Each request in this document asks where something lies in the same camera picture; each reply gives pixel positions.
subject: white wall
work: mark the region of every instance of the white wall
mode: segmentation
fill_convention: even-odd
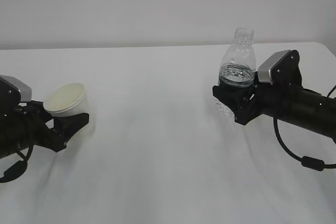
[[[318,41],[336,53],[336,0],[0,0],[0,48]]]

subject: white paper cup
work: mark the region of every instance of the white paper cup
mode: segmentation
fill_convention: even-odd
[[[85,137],[93,131],[93,118],[86,94],[86,88],[82,83],[69,83],[55,89],[43,102],[44,109],[52,116],[65,117],[80,113],[89,113],[89,123],[80,129],[76,136]]]

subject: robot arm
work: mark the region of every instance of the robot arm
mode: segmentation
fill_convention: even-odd
[[[23,159],[4,172],[0,183],[15,180],[26,171],[34,145],[59,152],[89,122],[88,113],[53,117],[44,110],[42,102],[31,100],[31,92],[18,79],[0,76],[0,158],[17,153]],[[52,129],[46,126],[50,120],[54,120]]]
[[[281,147],[303,166],[315,170],[336,165],[311,157],[298,157],[281,139],[278,120],[330,137],[336,143],[336,99],[302,87],[299,53],[286,50],[273,54],[258,69],[254,85],[233,88],[219,83],[213,95],[235,113],[235,122],[246,125],[261,114],[274,119],[276,137]]]

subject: white table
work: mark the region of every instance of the white table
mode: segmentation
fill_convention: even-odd
[[[0,74],[42,100],[84,83],[93,137],[60,153],[34,148],[28,170],[0,185],[8,223],[336,223],[336,171],[303,168],[279,146],[271,118],[246,127],[212,97],[223,46],[0,51]],[[303,85],[323,94],[336,59],[318,43],[256,44],[257,65],[297,49]],[[298,155],[336,162],[331,139],[279,123]],[[1,173],[15,160],[0,161]]]

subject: clear plastic bottle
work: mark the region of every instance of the clear plastic bottle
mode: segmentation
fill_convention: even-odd
[[[219,86],[223,84],[244,88],[254,83],[256,56],[252,47],[254,31],[238,27],[232,45],[227,49],[219,70]],[[219,111],[226,115],[234,113],[226,105],[217,100]]]

